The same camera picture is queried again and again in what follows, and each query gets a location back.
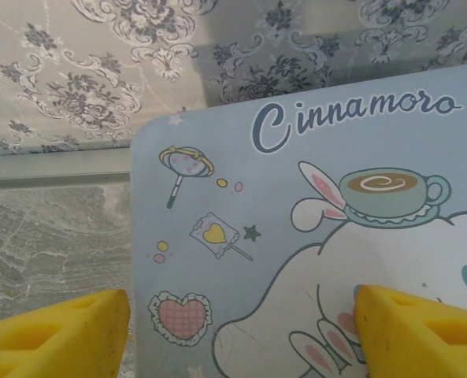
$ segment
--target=illustration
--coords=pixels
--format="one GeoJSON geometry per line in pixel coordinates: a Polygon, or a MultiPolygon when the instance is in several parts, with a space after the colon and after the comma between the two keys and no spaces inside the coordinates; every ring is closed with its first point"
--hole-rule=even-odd
{"type": "Polygon", "coordinates": [[[161,252],[166,252],[169,250],[169,244],[164,240],[160,240],[156,243],[156,248],[161,252]]]}
{"type": "Polygon", "coordinates": [[[247,260],[253,261],[249,254],[235,245],[240,237],[239,232],[212,213],[198,219],[189,236],[206,246],[216,258],[223,257],[227,250],[234,250],[247,260]]]}
{"type": "Polygon", "coordinates": [[[308,162],[298,168],[318,195],[296,202],[292,224],[336,227],[284,262],[251,313],[216,330],[213,360],[228,378],[366,377],[352,315],[362,284],[467,309],[467,212],[440,215],[451,195],[445,178],[373,168],[335,183],[308,162]]]}
{"type": "Polygon", "coordinates": [[[198,344],[212,324],[210,303],[203,295],[190,293],[180,299],[163,291],[153,297],[148,309],[154,329],[182,347],[198,344]]]}
{"type": "Polygon", "coordinates": [[[256,238],[260,237],[261,234],[256,229],[256,224],[253,224],[250,227],[244,227],[243,230],[245,231],[245,235],[243,237],[244,240],[250,239],[253,242],[256,241],[256,238]]]}
{"type": "Polygon", "coordinates": [[[177,175],[167,209],[173,207],[184,177],[209,177],[214,173],[212,162],[203,152],[194,147],[171,146],[160,153],[161,163],[177,175]]]}
{"type": "Polygon", "coordinates": [[[218,187],[227,187],[228,181],[226,181],[225,179],[217,179],[216,184],[218,187]]]}

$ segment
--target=pink inner ear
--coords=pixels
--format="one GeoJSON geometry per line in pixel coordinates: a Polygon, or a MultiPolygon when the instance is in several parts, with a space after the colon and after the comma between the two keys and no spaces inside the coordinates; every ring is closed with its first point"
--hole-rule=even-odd
{"type": "Polygon", "coordinates": [[[318,365],[325,367],[329,372],[331,372],[331,367],[324,359],[323,355],[319,350],[311,345],[305,345],[305,351],[318,365]]]}
{"type": "Polygon", "coordinates": [[[347,216],[344,213],[339,213],[333,209],[325,209],[324,216],[328,218],[337,218],[337,219],[345,219],[347,216]]]}
{"type": "Polygon", "coordinates": [[[331,201],[334,205],[337,205],[339,208],[343,209],[345,207],[345,204],[343,201],[339,200],[332,192],[331,188],[329,185],[325,183],[323,179],[321,179],[317,175],[312,175],[312,180],[313,183],[315,184],[316,188],[318,191],[326,197],[329,201],[331,201]]]}
{"type": "Polygon", "coordinates": [[[356,326],[354,324],[354,317],[349,313],[340,313],[336,319],[338,325],[349,332],[351,335],[357,335],[356,326]]]}
{"type": "Polygon", "coordinates": [[[328,331],[328,340],[334,347],[336,347],[336,349],[348,356],[348,358],[352,358],[349,349],[347,348],[347,346],[345,345],[345,343],[339,335],[337,335],[333,331],[328,331]]]}

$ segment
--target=marble surface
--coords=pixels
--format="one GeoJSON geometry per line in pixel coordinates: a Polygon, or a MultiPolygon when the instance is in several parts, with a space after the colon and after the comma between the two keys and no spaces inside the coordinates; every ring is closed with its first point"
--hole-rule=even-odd
{"type": "MultiPolygon", "coordinates": [[[[106,288],[132,292],[130,187],[0,191],[0,319],[106,288]]],[[[132,322],[119,377],[134,374],[132,322]]]]}

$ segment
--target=white bunny ear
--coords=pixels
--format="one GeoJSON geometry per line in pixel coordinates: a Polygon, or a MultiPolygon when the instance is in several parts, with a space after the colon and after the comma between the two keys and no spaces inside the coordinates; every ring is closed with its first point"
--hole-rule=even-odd
{"type": "Polygon", "coordinates": [[[317,327],[328,344],[347,364],[353,365],[358,362],[352,346],[340,328],[325,319],[320,319],[317,327]]]}
{"type": "Polygon", "coordinates": [[[324,378],[335,378],[339,375],[338,366],[324,346],[305,332],[292,332],[289,342],[299,357],[315,369],[324,378]]]}
{"type": "Polygon", "coordinates": [[[306,161],[300,161],[298,167],[305,179],[319,194],[339,209],[345,208],[346,203],[340,194],[340,190],[328,175],[306,161]]]}
{"type": "Polygon", "coordinates": [[[301,232],[315,230],[321,224],[326,206],[330,205],[316,198],[304,198],[297,202],[291,211],[293,226],[301,232]]]}

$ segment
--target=yellow heart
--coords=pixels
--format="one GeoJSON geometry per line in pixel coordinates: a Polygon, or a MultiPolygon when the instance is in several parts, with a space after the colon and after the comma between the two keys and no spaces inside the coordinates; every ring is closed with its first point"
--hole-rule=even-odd
{"type": "Polygon", "coordinates": [[[203,239],[212,244],[226,243],[224,230],[217,223],[212,223],[210,225],[210,228],[203,233],[203,239]]]}

